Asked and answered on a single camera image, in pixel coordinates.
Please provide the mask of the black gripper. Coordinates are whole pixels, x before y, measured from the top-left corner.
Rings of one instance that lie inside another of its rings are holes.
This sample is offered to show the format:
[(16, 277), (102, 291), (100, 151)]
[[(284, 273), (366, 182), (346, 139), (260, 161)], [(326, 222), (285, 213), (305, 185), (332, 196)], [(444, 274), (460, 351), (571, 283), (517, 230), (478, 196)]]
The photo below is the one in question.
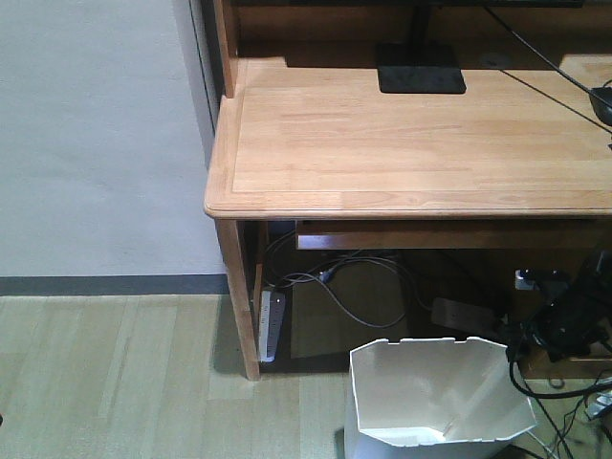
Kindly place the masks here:
[(518, 361), (533, 343), (544, 349), (550, 361), (590, 354), (596, 342), (610, 350), (610, 334), (601, 325), (611, 318), (611, 281), (598, 274), (582, 274), (568, 285), (545, 285), (543, 305), (532, 315), (509, 327), (509, 361)]

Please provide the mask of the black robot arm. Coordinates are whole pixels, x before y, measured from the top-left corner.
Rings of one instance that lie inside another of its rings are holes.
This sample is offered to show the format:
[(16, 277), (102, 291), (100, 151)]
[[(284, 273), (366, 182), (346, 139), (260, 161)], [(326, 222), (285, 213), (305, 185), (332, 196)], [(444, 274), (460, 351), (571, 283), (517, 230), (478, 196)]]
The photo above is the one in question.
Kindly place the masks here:
[(530, 343), (545, 350), (555, 362), (587, 356), (593, 343), (609, 340), (601, 321), (611, 318), (610, 251), (589, 255), (576, 277), (559, 270), (517, 270), (514, 286), (539, 292), (543, 304), (510, 327), (510, 362), (520, 360)]

